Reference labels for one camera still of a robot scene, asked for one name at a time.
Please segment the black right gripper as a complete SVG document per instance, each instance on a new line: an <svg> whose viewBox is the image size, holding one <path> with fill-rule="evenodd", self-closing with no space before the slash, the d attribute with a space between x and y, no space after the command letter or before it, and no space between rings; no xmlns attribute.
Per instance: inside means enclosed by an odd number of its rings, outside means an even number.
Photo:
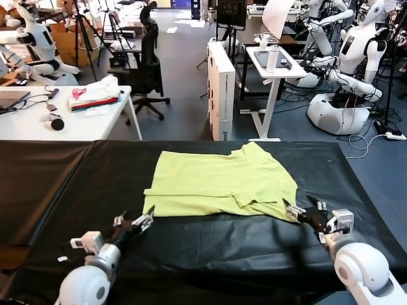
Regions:
<svg viewBox="0 0 407 305"><path fill-rule="evenodd" d="M328 223L328 209L325 201L315 196L307 195L308 200L315 206L306 209L293 206L285 198L282 199L286 214L296 222L306 223L315 232L326 233Z"/></svg>

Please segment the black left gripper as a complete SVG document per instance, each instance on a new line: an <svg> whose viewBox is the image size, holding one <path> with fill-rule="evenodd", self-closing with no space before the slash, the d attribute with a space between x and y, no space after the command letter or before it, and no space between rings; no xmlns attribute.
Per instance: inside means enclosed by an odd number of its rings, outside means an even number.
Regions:
<svg viewBox="0 0 407 305"><path fill-rule="evenodd" d="M154 211L155 206L153 205L146 213L142 214L132 222L123 222L128 212L125 210L114 218L113 233L111 237L107 239L107 242L115 245L120 251L124 251L133 236L142 234L152 225Z"/></svg>

